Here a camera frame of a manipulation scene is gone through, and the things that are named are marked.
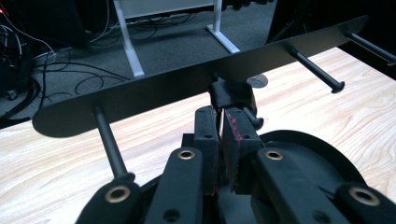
white metal frame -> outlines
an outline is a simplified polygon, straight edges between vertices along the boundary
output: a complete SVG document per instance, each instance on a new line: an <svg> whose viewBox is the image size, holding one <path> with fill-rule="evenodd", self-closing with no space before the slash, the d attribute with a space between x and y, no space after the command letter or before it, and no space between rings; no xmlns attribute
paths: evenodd
<svg viewBox="0 0 396 224"><path fill-rule="evenodd" d="M128 59L129 65L131 66L134 77L141 77L145 75L145 73L136 55L134 46L132 45L131 37L129 36L128 28L126 26L126 21L125 21L125 19L127 18L125 17L124 11L122 10L122 5L120 0L113 0L113 1L114 1L114 7L117 12L117 17L120 22L120 29L122 32L123 46L125 49L126 57ZM220 31L221 4L222 4L222 0L213 0L213 6L215 9L214 25L209 24L206 26L206 28L228 51L230 51L231 53L236 53L239 51L239 49ZM133 18L134 15L127 15L127 17Z"/></svg>

gray carpet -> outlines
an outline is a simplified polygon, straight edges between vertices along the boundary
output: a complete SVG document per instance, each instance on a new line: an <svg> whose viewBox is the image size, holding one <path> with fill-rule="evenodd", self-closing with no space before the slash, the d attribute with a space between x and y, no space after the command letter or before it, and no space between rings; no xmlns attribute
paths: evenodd
<svg viewBox="0 0 396 224"><path fill-rule="evenodd" d="M261 47L269 32L276 1L266 5L252 3L248 7L233 10L228 7L222 12L221 28L241 51ZM160 74L195 63L211 61L230 55L205 27L213 22L213 12L200 12L187 17L175 18L160 23L157 28L130 25L130 35L146 76ZM44 58L35 61L41 64ZM84 63L107 71L134 78L122 46L120 29L92 44L90 50L63 49L57 52L55 63ZM43 88L43 74L37 67L32 77ZM77 97L81 94L99 91L126 79L119 78L86 65L50 64L45 75L46 96L43 106ZM0 116L23 100L21 92L14 101L0 98ZM40 105L40 96L11 119L32 118Z"/></svg>

electrical cable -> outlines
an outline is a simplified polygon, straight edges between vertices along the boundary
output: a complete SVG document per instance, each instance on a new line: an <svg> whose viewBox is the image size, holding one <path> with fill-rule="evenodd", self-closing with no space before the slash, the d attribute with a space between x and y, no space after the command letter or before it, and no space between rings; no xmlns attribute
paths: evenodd
<svg viewBox="0 0 396 224"><path fill-rule="evenodd" d="M99 78L99 79L101 80L101 86L99 87L99 89L102 89L102 88L104 87L104 85L105 85L104 77L115 78L115 79L117 79L117 80L120 80L121 82L123 81L122 79L120 79L120 78L118 78L118 77L99 76L99 75L94 74L94 73L92 73L92 75L94 75L94 77L87 77L87 78L85 78L84 80L80 81L80 82L76 85L76 87L75 87L75 93L76 93L76 94L80 94L80 93L78 92L78 87L79 87L80 85L82 85L84 82L86 82L86 81L88 81L88 80L91 80L91 79L94 79L94 78Z"/></svg>
<svg viewBox="0 0 396 224"><path fill-rule="evenodd" d="M65 64L65 63L52 63L52 64L49 64L49 65L56 65L56 64ZM110 75L113 75L113 76L115 76L115 77L119 77L119 78L121 78L121 79L131 80L131 79L128 78L128 77L124 77L124 76L118 75L118 74L116 74L116 73L110 72L110 71L108 71L108 70L106 70L106 69L103 69L103 68L100 68L100 67L95 67L95 66L92 66L92 65L89 65L89 64L85 64L85 63L68 63L68 64L90 67L90 68L93 68L93 69L96 69L96 70L99 70L99 71L102 71L102 72L106 72L106 73L108 73L108 74L110 74ZM43 64L36 65L35 67L41 67L41 66L43 66Z"/></svg>
<svg viewBox="0 0 396 224"><path fill-rule="evenodd" d="M30 85L26 97L19 104L8 110L8 112L6 112L4 115L0 116L0 121L4 122L5 120L21 112L37 97L40 89L40 84L38 84L38 82L32 77L29 78L29 84Z"/></svg>
<svg viewBox="0 0 396 224"><path fill-rule="evenodd" d="M6 34L7 34L7 30L9 30L12 34L14 34L15 35L15 38L16 38L16 40L17 40L17 42L18 42L18 47L19 47L19 51L20 51L20 56L22 56L22 47L21 47L21 41L20 41L20 39L19 39L19 37L18 37L18 35L17 34L15 34L14 33L14 31L13 30L11 30L9 27L7 27L7 26L5 26L5 25L3 25L3 24L0 24L0 26L6 31Z"/></svg>
<svg viewBox="0 0 396 224"><path fill-rule="evenodd" d="M8 21L8 23L9 23L16 31L18 31L19 33L21 33L21 34L23 34L23 35L26 35L26 36L32 38L32 39L35 40L35 41L38 41L38 42L41 42L41 43L45 44L45 45L47 46L47 48L49 48L50 52L51 52L52 55L53 55L53 58L54 58L53 61L55 61L56 53L55 53L55 51L53 50L53 48L52 48L47 42L45 42L45 41L43 41L43 40L41 40L41 39L37 39L37 38L35 38L35 37L32 37L31 35L28 35L28 34L26 34L25 32L22 32L21 30L19 30L17 27L14 26L14 24L9 20L8 16L6 15L6 13L0 13L0 14L2 14L2 15L6 18L6 20Z"/></svg>
<svg viewBox="0 0 396 224"><path fill-rule="evenodd" d="M42 71L42 75L43 75L43 89L41 90L41 99L40 99L40 105L38 106L38 109L40 109L41 106L43 106L44 99L46 98L46 91L47 91L47 82L46 82L47 59L48 59L48 55L46 57L46 63L44 63L44 68L43 68L43 71Z"/></svg>
<svg viewBox="0 0 396 224"><path fill-rule="evenodd" d="M109 4L108 4L108 0L106 0L106 14L107 14L107 18L106 18L106 26L105 26L104 31L103 31L98 37L96 37L95 39L91 40L91 41L90 41L91 43L92 43L92 42L95 42L96 40L102 38L102 36L106 35L106 31L107 31L107 28L108 28L108 24L109 24L109 22L110 22L110 6L109 6Z"/></svg>

cylindrical post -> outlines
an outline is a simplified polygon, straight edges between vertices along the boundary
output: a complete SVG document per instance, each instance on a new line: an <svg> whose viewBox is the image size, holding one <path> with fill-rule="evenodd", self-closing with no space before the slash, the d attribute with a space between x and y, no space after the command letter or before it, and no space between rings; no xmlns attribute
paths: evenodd
<svg viewBox="0 0 396 224"><path fill-rule="evenodd" d="M338 82L333 77L329 76L329 74L321 70L316 64L309 61L309 59L307 59L297 49L292 49L290 55L293 56L295 59L297 59L297 61L299 61L309 71L315 74L315 76L320 78L320 80L326 83L330 88L332 88L332 93L337 93L345 87L346 85L345 82Z"/></svg>
<svg viewBox="0 0 396 224"><path fill-rule="evenodd" d="M105 113L101 107L97 106L93 109L93 114L95 116L96 124L98 126L103 145L105 146L105 151L108 161L110 162L110 167L114 178L128 175L128 171L123 162L116 139L114 138L110 125L106 120Z"/></svg>
<svg viewBox="0 0 396 224"><path fill-rule="evenodd" d="M384 59L385 61L388 62L388 66L393 66L396 64L396 56L387 52L384 49L381 49L377 45L374 45L373 43L361 38L358 35L355 35L350 32L345 32L345 36L355 42L356 44L362 46L363 48L371 51L373 54L377 55L378 57Z"/></svg>

wooden table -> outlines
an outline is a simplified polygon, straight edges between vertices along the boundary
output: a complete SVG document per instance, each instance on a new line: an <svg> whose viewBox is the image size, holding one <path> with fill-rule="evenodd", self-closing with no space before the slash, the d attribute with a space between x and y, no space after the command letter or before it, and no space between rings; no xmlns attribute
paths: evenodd
<svg viewBox="0 0 396 224"><path fill-rule="evenodd" d="M311 60L346 88L331 94L298 63L265 73L269 85L255 90L265 119L259 133L289 129L327 141L396 202L396 82L340 49ZM138 184L162 173L182 134L193 133L194 111L209 104L201 94L112 124ZM0 169L0 223L74 223L112 179L96 130L55 139L37 133L30 121L0 130Z"/></svg>

